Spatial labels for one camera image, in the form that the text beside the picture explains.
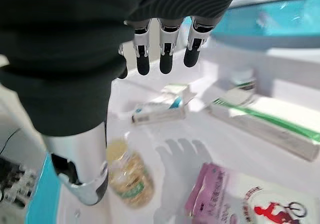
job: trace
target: black cable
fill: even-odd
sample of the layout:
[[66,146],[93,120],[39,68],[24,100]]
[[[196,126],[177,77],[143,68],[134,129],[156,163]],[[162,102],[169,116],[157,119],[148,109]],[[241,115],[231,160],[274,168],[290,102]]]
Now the black cable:
[[21,128],[18,128],[17,130],[15,130],[15,131],[9,136],[9,138],[5,141],[4,146],[3,146],[2,150],[0,151],[0,156],[1,156],[2,152],[5,150],[5,148],[6,148],[7,144],[8,144],[8,142],[9,142],[10,138],[11,138],[14,134],[16,134],[18,131],[20,131],[20,130],[21,130]]

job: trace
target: turquoise edge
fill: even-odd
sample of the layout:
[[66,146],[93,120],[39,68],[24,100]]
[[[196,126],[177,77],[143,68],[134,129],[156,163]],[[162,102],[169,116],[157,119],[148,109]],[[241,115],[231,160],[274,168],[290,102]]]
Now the turquoise edge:
[[33,199],[28,206],[26,224],[56,224],[60,188],[61,184],[47,154]]
[[[279,0],[230,8],[211,32],[213,36],[320,36],[320,0]],[[186,18],[184,25],[190,26]]]

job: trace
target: pink packet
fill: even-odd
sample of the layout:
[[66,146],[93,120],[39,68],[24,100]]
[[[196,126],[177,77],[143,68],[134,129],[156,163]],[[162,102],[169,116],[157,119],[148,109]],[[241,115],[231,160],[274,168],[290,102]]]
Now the pink packet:
[[198,221],[214,223],[219,218],[227,179],[224,168],[213,163],[208,165],[192,210],[192,215]]
[[186,205],[192,224],[320,223],[314,196],[213,163],[205,169],[194,187],[196,199],[194,193],[188,199],[192,211]]
[[209,167],[208,163],[204,163],[202,165],[201,170],[199,172],[199,175],[198,175],[198,177],[196,179],[196,183],[195,183],[195,185],[194,185],[194,187],[193,187],[193,189],[192,189],[192,191],[191,191],[191,193],[189,195],[188,200],[185,203],[184,209],[185,209],[185,213],[186,213],[187,216],[191,216],[192,215],[192,211],[194,209],[198,193],[202,188],[203,180],[204,180],[205,174],[207,173],[208,167]]

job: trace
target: robotic hand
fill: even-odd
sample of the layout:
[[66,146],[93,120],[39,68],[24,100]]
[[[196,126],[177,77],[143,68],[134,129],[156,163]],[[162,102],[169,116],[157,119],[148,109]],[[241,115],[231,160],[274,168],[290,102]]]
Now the robotic hand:
[[17,92],[57,176],[81,202],[99,202],[108,184],[111,82],[128,72],[119,46],[133,39],[138,71],[148,74],[150,20],[158,18],[167,74],[180,25],[192,16],[184,64],[193,67],[231,1],[0,0],[0,54],[9,60],[0,81]]

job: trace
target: red logo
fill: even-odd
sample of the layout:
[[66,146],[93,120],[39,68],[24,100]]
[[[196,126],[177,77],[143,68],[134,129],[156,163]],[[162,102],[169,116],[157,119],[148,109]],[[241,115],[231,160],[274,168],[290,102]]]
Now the red logo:
[[[276,206],[282,207],[283,211],[273,213]],[[307,209],[298,202],[291,202],[288,206],[283,206],[277,202],[270,202],[267,208],[255,206],[254,212],[259,216],[265,216],[277,224],[300,224],[299,218],[304,218],[307,215]]]

